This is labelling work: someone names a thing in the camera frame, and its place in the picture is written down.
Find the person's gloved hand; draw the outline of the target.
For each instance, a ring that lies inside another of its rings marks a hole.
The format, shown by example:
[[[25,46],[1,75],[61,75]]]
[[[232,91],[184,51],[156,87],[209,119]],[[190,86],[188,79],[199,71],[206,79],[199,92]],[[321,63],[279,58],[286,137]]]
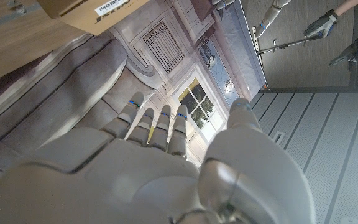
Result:
[[[338,15],[334,12],[333,9],[326,12],[324,15],[319,17],[312,24],[308,25],[303,35],[305,37],[311,37],[314,35],[319,35],[322,38],[328,36],[331,27],[334,25],[338,18]]]
[[[356,39],[351,45],[344,49],[338,57],[332,59],[329,65],[337,65],[345,61],[352,63],[358,62],[358,39]]]

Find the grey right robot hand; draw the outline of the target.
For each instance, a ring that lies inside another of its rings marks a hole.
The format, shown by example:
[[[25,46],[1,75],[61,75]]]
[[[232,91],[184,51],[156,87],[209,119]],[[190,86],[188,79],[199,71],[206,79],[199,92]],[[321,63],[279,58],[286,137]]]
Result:
[[[75,128],[0,178],[0,223],[315,223],[289,153],[236,99],[200,166],[186,158],[188,110],[136,115],[137,92],[101,129]]]

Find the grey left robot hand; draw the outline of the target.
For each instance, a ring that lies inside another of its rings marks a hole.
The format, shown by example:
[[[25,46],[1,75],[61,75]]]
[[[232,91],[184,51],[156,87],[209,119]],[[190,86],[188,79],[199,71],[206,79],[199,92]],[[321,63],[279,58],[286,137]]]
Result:
[[[265,30],[271,25],[271,23],[279,15],[280,11],[286,6],[291,0],[273,0],[271,7],[266,11],[264,18],[260,25],[255,30],[255,37],[259,38]],[[235,0],[212,0],[211,3],[216,7],[217,10],[221,10],[226,6],[234,3]]]

